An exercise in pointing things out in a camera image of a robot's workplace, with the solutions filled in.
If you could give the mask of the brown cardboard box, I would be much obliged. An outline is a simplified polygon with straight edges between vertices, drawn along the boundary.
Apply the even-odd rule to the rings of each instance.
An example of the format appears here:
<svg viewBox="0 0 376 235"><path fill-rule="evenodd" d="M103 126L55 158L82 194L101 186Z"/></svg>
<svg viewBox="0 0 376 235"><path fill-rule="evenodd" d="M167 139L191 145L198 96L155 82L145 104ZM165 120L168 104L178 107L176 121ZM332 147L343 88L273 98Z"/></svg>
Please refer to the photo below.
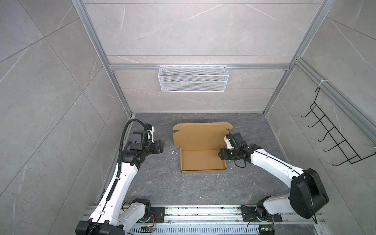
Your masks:
<svg viewBox="0 0 376 235"><path fill-rule="evenodd" d="M180 147L182 173L223 172L218 154L233 126L228 122L179 123L173 127L174 144Z"/></svg>

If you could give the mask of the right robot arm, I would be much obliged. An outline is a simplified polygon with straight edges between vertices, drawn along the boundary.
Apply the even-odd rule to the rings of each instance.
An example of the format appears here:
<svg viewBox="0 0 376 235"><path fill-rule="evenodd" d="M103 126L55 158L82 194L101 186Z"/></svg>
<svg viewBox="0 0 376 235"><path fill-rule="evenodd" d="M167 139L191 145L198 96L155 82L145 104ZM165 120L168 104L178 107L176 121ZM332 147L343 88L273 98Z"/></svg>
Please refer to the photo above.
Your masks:
<svg viewBox="0 0 376 235"><path fill-rule="evenodd" d="M256 144L248 145L240 133L228 133L219 151L222 160L243 160L258 166L281 180L289 194L267 196L257 203L257 220L266 221L274 215L295 212L305 219L317 221L316 213L329 202L329 196L317 171L302 169L269 154Z"/></svg>

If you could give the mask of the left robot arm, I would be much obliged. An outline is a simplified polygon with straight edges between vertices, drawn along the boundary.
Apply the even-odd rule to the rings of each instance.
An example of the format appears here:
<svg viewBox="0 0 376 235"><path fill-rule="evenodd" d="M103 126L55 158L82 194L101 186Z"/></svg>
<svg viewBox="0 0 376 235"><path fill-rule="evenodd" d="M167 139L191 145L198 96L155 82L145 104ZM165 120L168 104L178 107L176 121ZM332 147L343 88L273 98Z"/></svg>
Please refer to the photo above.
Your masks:
<svg viewBox="0 0 376 235"><path fill-rule="evenodd" d="M135 199L122 211L126 193L146 156L163 152L164 142L154 140L154 130L134 132L136 142L129 141L122 151L116 174L88 220L79 221L77 235L126 235L137 222L148 222L152 216L148 199Z"/></svg>

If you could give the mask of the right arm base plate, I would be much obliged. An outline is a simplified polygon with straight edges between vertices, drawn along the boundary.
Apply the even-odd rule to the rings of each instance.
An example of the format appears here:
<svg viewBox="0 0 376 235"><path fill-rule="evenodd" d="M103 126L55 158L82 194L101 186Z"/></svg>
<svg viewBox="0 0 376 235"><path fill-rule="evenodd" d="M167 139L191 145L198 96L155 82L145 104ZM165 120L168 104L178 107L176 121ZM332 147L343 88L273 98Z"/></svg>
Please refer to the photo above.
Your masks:
<svg viewBox="0 0 376 235"><path fill-rule="evenodd" d="M241 215L244 222L282 222L280 214L269 214L262 206L246 206L240 207Z"/></svg>

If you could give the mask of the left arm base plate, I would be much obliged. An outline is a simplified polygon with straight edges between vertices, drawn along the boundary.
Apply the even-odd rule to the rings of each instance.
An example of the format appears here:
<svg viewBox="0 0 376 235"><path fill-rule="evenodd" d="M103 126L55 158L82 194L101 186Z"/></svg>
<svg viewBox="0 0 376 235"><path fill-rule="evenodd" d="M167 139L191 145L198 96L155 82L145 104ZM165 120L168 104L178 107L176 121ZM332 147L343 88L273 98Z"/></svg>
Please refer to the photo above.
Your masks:
<svg viewBox="0 0 376 235"><path fill-rule="evenodd" d="M151 207L146 209L146 214L138 220L140 223L163 223L165 219L165 207Z"/></svg>

